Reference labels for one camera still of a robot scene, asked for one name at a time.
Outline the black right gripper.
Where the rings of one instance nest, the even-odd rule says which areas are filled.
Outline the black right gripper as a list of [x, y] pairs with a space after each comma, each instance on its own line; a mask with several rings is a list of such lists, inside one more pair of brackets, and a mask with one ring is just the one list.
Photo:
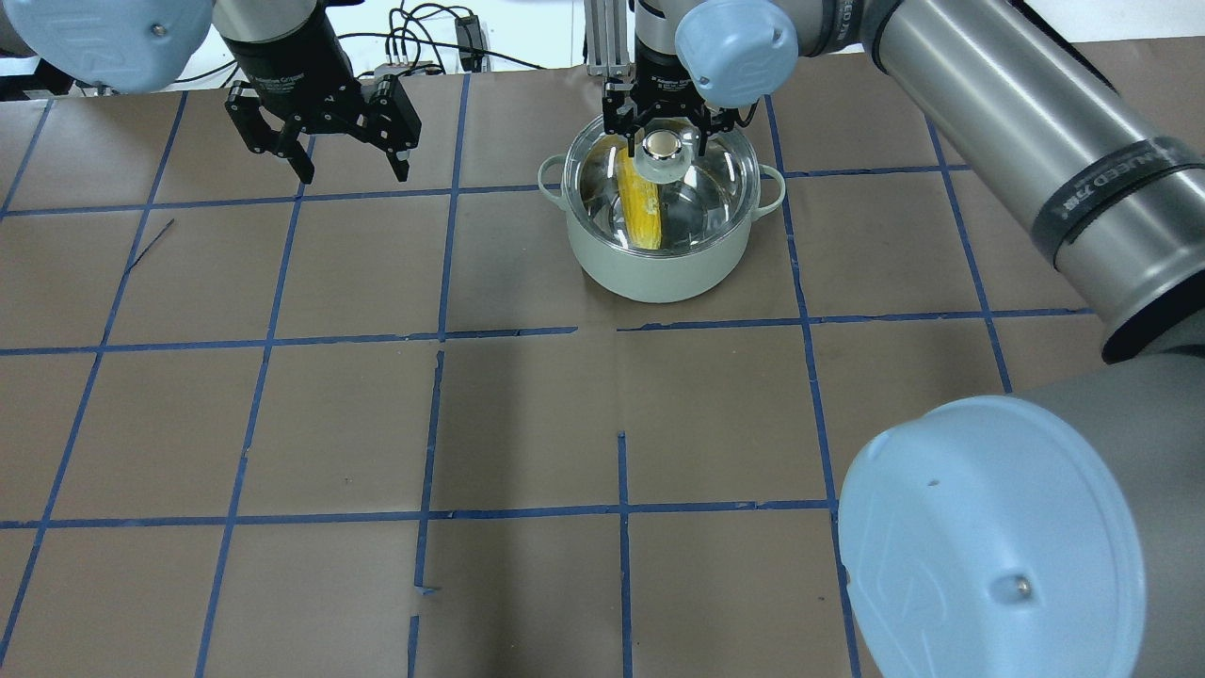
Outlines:
[[698, 130], [696, 157], [704, 157], [710, 138], [731, 132], [740, 114], [709, 107], [676, 53], [654, 51], [637, 36], [631, 81], [609, 77], [602, 86], [602, 130], [616, 149], [634, 158], [636, 132], [658, 119], [689, 120]]

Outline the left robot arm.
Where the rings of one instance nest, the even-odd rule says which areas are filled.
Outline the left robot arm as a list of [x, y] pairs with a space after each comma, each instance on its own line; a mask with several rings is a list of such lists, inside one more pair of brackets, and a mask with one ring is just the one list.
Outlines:
[[302, 135], [347, 135], [408, 179], [419, 114], [399, 73], [355, 76], [324, 1], [5, 1], [2, 14], [36, 57], [120, 93], [174, 83], [216, 30], [243, 73], [225, 111], [247, 151], [283, 159], [308, 184]]

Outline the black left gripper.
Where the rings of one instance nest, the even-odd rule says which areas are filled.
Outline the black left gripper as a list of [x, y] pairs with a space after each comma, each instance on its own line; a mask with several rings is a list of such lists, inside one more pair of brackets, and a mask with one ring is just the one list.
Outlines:
[[410, 151], [422, 122], [400, 73], [362, 81], [324, 14], [288, 22], [268, 40], [223, 39], [245, 79], [233, 86], [225, 108], [247, 149], [275, 152], [302, 185], [315, 178], [301, 134], [343, 134], [386, 153], [395, 179], [410, 173]]

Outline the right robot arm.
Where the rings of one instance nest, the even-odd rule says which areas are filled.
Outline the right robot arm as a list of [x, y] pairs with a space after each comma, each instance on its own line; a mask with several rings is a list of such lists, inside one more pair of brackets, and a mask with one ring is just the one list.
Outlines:
[[786, 175], [735, 275], [615, 303], [634, 677], [883, 677], [876, 592], [919, 633], [925, 541], [865, 531], [862, 447], [944, 403], [1103, 367], [1101, 322], [865, 57], [797, 70], [756, 124]]

